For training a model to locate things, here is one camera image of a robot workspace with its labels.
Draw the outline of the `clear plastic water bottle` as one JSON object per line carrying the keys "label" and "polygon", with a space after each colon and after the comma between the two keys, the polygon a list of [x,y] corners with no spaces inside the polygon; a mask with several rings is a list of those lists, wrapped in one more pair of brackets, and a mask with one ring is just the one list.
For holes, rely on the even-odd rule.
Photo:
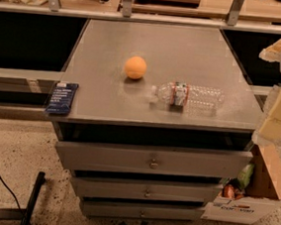
{"label": "clear plastic water bottle", "polygon": [[225,94],[214,87],[194,86],[183,82],[167,82],[150,89],[151,103],[185,108],[192,106],[203,110],[217,110],[225,101]]}

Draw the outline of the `grey drawer cabinet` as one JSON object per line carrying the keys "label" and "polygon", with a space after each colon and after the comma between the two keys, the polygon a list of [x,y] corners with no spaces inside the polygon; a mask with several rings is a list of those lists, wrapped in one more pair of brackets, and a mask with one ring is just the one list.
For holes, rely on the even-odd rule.
{"label": "grey drawer cabinet", "polygon": [[[132,56],[147,64],[145,75],[136,80],[124,72]],[[63,78],[78,88],[71,112],[53,118],[59,142],[250,152],[261,110],[217,29],[92,20]],[[214,111],[151,103],[150,89],[170,81],[221,89],[225,101]],[[71,178],[208,184],[221,184],[225,178],[68,170]],[[78,197],[80,202],[185,205],[204,211],[210,203]]]}

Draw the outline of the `green snack bag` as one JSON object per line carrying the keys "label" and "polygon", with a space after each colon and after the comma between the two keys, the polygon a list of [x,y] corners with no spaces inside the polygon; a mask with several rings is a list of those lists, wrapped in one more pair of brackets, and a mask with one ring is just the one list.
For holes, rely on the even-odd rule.
{"label": "green snack bag", "polygon": [[240,189],[245,189],[249,185],[250,178],[251,178],[251,175],[253,174],[253,171],[254,171],[254,164],[249,163],[239,172],[236,179],[237,179],[237,183],[238,183],[237,186]]}

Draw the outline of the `orange ball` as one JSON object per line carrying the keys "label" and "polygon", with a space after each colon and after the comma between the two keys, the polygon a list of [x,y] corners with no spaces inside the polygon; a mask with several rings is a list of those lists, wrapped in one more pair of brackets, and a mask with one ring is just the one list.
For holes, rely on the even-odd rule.
{"label": "orange ball", "polygon": [[147,64],[143,57],[132,56],[127,59],[124,65],[124,72],[132,80],[142,78],[146,73]]}

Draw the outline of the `metal railing frame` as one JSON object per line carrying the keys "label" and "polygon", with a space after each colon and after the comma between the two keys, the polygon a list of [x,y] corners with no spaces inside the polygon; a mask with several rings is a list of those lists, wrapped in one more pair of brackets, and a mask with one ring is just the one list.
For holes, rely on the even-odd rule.
{"label": "metal railing frame", "polygon": [[137,0],[0,0],[0,10],[281,34],[281,0],[200,0],[195,8]]}

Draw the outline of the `top grey drawer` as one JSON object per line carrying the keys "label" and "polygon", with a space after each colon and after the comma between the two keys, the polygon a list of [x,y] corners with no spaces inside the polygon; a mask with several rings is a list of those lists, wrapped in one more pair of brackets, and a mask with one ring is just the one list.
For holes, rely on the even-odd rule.
{"label": "top grey drawer", "polygon": [[57,142],[66,169],[126,173],[236,177],[252,159],[251,152],[150,147],[140,145]]}

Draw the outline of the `bottom grey drawer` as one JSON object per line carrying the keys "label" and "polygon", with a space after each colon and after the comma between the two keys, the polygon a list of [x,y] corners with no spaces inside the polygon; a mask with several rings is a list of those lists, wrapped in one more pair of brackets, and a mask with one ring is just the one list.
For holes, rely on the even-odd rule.
{"label": "bottom grey drawer", "polygon": [[136,219],[166,219],[195,220],[204,214],[203,208],[177,206],[167,204],[140,204],[116,202],[80,202],[80,210],[85,216],[136,218]]}

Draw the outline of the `middle grey drawer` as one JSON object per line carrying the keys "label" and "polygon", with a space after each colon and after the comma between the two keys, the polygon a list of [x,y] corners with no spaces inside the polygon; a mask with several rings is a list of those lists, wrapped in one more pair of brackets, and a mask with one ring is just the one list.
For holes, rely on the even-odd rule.
{"label": "middle grey drawer", "polygon": [[75,193],[80,197],[136,200],[212,202],[222,190],[221,184],[189,183],[179,181],[86,178],[71,179]]}

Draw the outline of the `grey drawer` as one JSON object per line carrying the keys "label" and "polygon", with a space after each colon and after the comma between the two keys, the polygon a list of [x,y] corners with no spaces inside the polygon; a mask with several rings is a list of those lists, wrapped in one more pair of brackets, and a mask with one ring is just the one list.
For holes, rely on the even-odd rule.
{"label": "grey drawer", "polygon": [[166,219],[195,220],[204,214],[203,208],[177,206],[167,204],[140,204],[116,202],[80,202],[80,210],[85,216],[136,218],[136,219]]}
{"label": "grey drawer", "polygon": [[179,181],[86,178],[71,179],[75,193],[80,197],[136,200],[212,202],[222,190],[221,184],[189,183]]}
{"label": "grey drawer", "polygon": [[251,152],[150,147],[140,145],[57,142],[66,169],[126,173],[236,177],[252,159]]}

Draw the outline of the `cardboard box with snacks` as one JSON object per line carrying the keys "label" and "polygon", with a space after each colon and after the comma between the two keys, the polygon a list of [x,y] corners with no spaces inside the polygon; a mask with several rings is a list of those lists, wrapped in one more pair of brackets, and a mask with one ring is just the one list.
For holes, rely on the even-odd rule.
{"label": "cardboard box with snacks", "polygon": [[255,146],[250,183],[240,189],[237,179],[228,180],[216,199],[205,207],[203,219],[253,224],[281,205],[281,159],[275,146]]}

